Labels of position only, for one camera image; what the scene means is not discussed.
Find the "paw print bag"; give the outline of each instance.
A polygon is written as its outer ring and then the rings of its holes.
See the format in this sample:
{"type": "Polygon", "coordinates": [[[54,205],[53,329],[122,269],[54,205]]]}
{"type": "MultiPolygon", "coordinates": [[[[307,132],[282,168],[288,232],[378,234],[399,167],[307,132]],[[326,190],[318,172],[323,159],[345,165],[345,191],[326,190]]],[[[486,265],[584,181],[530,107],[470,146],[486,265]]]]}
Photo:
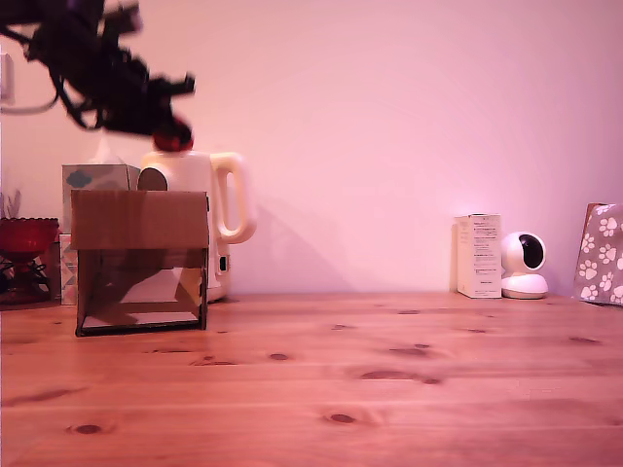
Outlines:
{"type": "Polygon", "coordinates": [[[623,204],[590,204],[575,268],[573,297],[623,305],[623,204]]]}

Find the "camera base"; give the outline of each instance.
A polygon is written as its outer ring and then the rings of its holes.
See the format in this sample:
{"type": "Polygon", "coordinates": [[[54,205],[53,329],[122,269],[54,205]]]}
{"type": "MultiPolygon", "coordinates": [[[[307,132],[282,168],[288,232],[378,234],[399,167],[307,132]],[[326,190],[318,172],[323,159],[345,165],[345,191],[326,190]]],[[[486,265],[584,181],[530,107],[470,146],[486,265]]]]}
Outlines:
{"type": "Polygon", "coordinates": [[[502,277],[502,296],[508,299],[542,299],[547,292],[547,282],[540,274],[512,274],[502,277]]]}

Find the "electric kettle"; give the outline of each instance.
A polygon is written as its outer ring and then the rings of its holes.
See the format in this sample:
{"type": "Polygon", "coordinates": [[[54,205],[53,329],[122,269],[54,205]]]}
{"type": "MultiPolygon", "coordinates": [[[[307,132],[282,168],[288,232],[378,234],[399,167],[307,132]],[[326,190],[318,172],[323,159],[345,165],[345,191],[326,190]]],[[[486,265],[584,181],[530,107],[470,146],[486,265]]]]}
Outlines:
{"type": "Polygon", "coordinates": [[[257,226],[244,158],[237,153],[152,152],[141,162],[138,190],[207,193],[210,244],[207,296],[210,302],[226,297],[231,282],[229,245],[247,241],[257,226]],[[234,178],[238,206],[239,222],[234,228],[230,226],[229,174],[234,178]]]}

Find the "wood grain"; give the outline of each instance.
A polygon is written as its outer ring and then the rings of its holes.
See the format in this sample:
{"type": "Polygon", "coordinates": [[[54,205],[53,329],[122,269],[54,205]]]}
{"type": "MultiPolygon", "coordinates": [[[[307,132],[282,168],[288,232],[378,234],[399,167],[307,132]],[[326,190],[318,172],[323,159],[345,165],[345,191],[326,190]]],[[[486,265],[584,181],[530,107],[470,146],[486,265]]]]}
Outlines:
{"type": "Polygon", "coordinates": [[[3,310],[3,466],[623,465],[623,310],[236,297],[207,331],[3,310]]]}

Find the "white security camera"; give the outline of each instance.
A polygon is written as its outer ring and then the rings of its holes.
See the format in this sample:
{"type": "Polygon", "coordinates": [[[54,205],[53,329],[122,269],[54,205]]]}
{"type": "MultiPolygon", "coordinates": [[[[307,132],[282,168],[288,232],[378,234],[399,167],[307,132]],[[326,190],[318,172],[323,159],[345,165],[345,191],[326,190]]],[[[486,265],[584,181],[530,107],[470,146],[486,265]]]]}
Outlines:
{"type": "Polygon", "coordinates": [[[545,264],[545,243],[534,233],[514,232],[502,241],[502,295],[511,299],[542,299],[547,282],[536,272],[545,264]]]}

